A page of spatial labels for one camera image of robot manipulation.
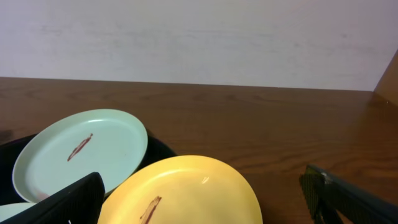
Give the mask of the mint green plate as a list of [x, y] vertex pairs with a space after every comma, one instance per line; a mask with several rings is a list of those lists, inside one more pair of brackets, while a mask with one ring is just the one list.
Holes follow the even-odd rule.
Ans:
[[135, 116], [90, 110], [68, 116], [34, 136], [19, 154], [12, 184], [24, 200], [38, 203], [92, 172], [110, 194], [138, 169], [148, 133]]
[[18, 213], [21, 213], [24, 210], [27, 210], [28, 208], [30, 208], [34, 205], [35, 205], [35, 203], [29, 203], [29, 202], [1, 205], [0, 206], [0, 222], [13, 217], [14, 215], [17, 215]]

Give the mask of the yellow plate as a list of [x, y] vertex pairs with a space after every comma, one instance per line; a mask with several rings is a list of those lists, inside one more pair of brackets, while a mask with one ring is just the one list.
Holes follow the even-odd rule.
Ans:
[[205, 156], [155, 162], [105, 200], [99, 223], [263, 223], [256, 194], [234, 168]]

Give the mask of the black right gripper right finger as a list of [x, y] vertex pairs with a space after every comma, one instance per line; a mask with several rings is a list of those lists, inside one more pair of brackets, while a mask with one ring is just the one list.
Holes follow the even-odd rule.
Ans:
[[299, 183], [314, 223], [397, 223], [397, 206], [314, 165], [306, 166]]

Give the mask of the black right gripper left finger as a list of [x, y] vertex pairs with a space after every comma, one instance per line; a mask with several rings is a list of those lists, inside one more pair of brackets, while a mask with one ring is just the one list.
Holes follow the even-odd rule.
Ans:
[[99, 219], [104, 183], [92, 172], [32, 207], [3, 221], [5, 224], [92, 223]]

